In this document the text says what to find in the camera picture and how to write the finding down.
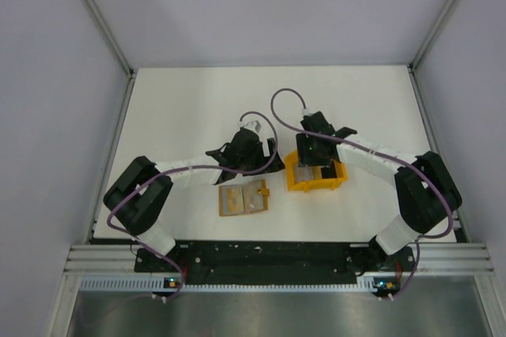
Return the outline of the yellow plastic bin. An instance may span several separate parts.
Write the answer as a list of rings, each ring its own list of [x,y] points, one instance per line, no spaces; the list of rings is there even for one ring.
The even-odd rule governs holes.
[[[338,161],[332,161],[330,166],[335,167],[335,171],[337,173],[337,177],[335,179],[326,179],[324,180],[321,177],[320,168],[327,166],[304,166],[304,167],[312,167],[314,173],[314,180],[296,183],[294,170],[299,166],[298,154],[297,151],[294,150],[292,153],[288,154],[284,159],[285,164],[285,177],[288,191],[302,191],[309,192],[314,190],[335,190],[342,185],[342,183],[348,180],[348,175],[346,171],[346,167],[343,163]]]

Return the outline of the silver VIP card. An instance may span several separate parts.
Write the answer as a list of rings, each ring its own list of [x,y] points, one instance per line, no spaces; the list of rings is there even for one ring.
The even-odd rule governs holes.
[[[294,170],[295,182],[307,182],[314,180],[314,173],[312,167],[297,167]]]

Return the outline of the gold VIP card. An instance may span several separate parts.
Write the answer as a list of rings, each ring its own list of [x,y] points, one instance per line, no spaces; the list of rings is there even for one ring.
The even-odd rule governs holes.
[[[264,199],[260,189],[255,186],[248,185],[244,188],[244,209],[252,212],[262,210],[264,208]]]

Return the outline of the orange leather card holder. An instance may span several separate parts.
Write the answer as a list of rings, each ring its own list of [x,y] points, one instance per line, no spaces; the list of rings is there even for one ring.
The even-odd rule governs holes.
[[[256,214],[269,209],[270,190],[266,180],[219,187],[219,215],[232,217]]]

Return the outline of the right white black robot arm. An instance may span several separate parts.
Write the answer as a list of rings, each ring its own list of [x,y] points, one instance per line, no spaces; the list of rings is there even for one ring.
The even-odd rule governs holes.
[[[385,271],[398,252],[442,222],[462,203],[450,172],[438,153],[399,153],[373,144],[349,127],[335,129],[322,112],[304,111],[296,135],[298,165],[335,175],[334,165],[351,165],[390,184],[396,191],[398,215],[368,242],[368,258]]]

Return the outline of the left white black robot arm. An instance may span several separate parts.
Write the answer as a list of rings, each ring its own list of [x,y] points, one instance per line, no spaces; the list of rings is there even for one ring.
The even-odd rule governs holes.
[[[170,271],[179,262],[179,252],[158,218],[171,191],[223,184],[238,175],[257,176],[284,168],[277,135],[262,142],[257,131],[246,127],[241,127],[231,142],[190,160],[157,164],[139,156],[104,195],[104,205],[110,211],[108,224],[115,228],[111,220],[116,218],[121,224],[119,231],[149,248],[153,263]]]

